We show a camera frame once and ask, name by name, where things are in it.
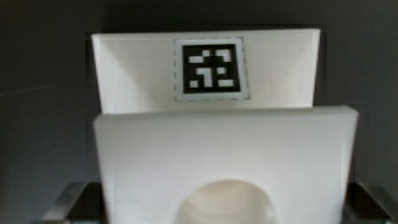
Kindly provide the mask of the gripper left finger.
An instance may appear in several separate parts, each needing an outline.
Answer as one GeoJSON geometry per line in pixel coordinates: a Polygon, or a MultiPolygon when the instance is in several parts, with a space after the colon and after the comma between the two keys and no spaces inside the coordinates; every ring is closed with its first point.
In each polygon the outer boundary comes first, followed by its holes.
{"type": "Polygon", "coordinates": [[[102,224],[102,184],[73,182],[32,224],[102,224]]]}

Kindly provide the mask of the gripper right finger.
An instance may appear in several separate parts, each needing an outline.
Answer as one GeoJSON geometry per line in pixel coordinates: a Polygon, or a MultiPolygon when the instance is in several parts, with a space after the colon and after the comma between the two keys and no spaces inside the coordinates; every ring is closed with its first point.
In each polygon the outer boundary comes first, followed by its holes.
{"type": "Polygon", "coordinates": [[[386,189],[375,184],[356,182],[350,184],[349,193],[356,216],[381,224],[398,224],[398,201],[386,189]]]}

